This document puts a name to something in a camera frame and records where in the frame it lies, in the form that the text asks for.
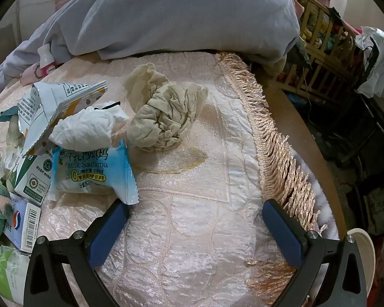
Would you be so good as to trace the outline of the blue white medicine box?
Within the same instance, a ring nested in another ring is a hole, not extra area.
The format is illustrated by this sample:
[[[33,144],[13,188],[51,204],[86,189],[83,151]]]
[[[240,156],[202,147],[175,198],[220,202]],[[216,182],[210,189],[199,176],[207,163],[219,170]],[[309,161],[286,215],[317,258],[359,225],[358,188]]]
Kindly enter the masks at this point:
[[[10,193],[12,212],[7,217],[4,234],[12,244],[25,253],[32,253],[39,230],[41,209]]]

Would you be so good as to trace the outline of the green white milk carton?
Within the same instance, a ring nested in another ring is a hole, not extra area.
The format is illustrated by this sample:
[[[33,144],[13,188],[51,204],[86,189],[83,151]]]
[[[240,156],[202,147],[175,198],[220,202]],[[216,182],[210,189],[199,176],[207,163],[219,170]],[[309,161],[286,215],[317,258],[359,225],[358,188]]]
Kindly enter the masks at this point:
[[[0,156],[0,182],[7,189],[29,202],[42,206],[51,182],[52,156],[29,155],[6,169]]]

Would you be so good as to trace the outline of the blue Milk Sachima packet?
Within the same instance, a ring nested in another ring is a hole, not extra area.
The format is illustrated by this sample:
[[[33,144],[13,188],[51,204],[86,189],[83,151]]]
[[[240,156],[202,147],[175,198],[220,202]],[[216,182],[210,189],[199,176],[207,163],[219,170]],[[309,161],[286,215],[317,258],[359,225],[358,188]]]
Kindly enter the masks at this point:
[[[136,180],[123,140],[112,148],[77,152],[56,147],[48,199],[65,193],[104,195],[113,191],[127,205],[139,202]]]

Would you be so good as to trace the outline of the white tissue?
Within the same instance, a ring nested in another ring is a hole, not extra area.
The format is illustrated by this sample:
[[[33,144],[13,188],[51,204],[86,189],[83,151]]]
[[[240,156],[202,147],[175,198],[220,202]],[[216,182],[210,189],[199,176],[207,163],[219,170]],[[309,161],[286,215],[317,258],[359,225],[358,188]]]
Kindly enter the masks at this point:
[[[119,101],[96,103],[59,120],[49,140],[61,148],[77,152],[111,148],[113,132],[129,119]]]

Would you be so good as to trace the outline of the torn white snack bag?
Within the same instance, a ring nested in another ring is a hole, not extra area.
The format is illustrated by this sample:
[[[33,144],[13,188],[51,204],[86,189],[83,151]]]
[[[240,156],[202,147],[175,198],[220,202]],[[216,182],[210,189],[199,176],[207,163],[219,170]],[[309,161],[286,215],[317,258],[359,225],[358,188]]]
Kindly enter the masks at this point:
[[[18,102],[18,129],[24,136],[20,154],[41,154],[59,120],[94,104],[107,89],[105,80],[94,85],[35,82]]]

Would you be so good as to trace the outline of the beige tissue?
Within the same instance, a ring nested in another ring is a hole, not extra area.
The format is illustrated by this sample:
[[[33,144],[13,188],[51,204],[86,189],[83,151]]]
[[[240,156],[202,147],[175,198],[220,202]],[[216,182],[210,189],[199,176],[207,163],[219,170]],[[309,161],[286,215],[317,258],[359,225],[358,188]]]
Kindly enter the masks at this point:
[[[134,117],[128,143],[147,152],[178,147],[205,106],[208,89],[195,82],[175,82],[147,63],[138,65],[124,82]]]

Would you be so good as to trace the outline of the cream trash bucket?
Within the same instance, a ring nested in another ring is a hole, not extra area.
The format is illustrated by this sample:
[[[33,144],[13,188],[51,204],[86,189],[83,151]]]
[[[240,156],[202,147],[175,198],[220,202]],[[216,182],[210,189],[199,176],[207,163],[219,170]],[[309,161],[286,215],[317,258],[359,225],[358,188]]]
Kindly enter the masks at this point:
[[[357,242],[366,280],[366,292],[369,295],[376,268],[374,244],[369,234],[361,228],[351,229],[347,234],[354,237]]]

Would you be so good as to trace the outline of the white green plastic bag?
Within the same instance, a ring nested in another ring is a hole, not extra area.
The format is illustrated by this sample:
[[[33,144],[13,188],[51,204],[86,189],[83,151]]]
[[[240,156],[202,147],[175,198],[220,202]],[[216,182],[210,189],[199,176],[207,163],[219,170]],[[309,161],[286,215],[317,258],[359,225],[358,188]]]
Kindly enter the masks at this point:
[[[17,249],[0,246],[0,295],[11,303],[23,305],[29,256]]]

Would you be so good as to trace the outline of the pink quilted bedspread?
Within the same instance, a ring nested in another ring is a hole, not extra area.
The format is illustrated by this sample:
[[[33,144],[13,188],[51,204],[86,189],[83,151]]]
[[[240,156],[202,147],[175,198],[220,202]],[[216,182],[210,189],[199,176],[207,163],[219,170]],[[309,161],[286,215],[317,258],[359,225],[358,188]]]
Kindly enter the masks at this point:
[[[262,218],[287,201],[318,222],[306,174],[275,127],[262,87],[233,53],[162,53],[103,62],[74,58],[47,82],[106,81],[104,102],[132,109],[123,86],[151,62],[175,82],[208,90],[186,139],[168,152],[131,151],[139,203],[98,274],[119,306],[270,306],[293,271]]]

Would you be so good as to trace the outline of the pink cylindrical case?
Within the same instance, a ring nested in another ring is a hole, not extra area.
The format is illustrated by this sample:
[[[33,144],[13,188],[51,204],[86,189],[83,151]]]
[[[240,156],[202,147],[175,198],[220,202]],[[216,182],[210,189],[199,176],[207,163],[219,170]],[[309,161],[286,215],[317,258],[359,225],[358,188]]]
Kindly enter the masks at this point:
[[[46,75],[40,68],[40,64],[37,62],[24,70],[24,72],[20,75],[19,81],[22,86],[26,86],[35,82],[39,82],[45,76]]]

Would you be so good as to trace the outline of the small pink white bottle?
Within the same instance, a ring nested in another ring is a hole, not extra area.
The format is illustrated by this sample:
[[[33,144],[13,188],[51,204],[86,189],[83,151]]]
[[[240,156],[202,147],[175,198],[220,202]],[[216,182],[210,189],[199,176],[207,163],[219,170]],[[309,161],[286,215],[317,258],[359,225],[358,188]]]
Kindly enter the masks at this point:
[[[41,74],[43,77],[46,77],[48,74],[52,73],[57,68],[55,58],[50,51],[50,44],[45,44],[42,47],[38,48],[38,54],[40,57],[39,67],[41,70]]]

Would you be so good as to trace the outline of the grey blue duvet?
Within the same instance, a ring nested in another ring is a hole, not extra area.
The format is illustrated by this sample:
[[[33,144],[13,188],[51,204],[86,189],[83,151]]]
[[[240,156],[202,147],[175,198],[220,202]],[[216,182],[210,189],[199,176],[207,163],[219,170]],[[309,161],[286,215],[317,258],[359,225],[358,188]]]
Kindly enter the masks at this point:
[[[300,27],[293,0],[71,0],[0,65],[0,93],[50,45],[57,64],[96,52],[103,60],[158,51],[237,51],[278,62]]]

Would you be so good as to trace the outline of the wooden bed frame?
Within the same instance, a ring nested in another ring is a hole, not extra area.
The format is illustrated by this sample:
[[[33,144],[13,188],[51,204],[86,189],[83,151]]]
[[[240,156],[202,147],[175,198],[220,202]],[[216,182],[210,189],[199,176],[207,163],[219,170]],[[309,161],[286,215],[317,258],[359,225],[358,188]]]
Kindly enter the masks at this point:
[[[343,238],[347,229],[338,193],[327,162],[324,160],[311,132],[285,93],[270,83],[269,75],[259,72],[255,74],[255,77],[263,87],[263,94],[268,101],[269,110],[278,130],[289,136],[290,145],[304,159],[321,185],[332,209],[339,237]]]

